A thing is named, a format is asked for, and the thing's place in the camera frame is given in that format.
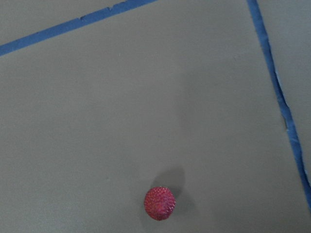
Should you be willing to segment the red strawberry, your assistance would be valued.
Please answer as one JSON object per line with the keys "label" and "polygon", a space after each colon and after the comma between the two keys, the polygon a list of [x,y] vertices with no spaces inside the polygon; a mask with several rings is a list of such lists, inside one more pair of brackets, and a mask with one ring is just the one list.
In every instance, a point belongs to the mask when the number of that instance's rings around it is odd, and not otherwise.
{"label": "red strawberry", "polygon": [[176,200],[169,188],[157,186],[148,190],[143,204],[149,217],[162,221],[170,217],[175,209]]}

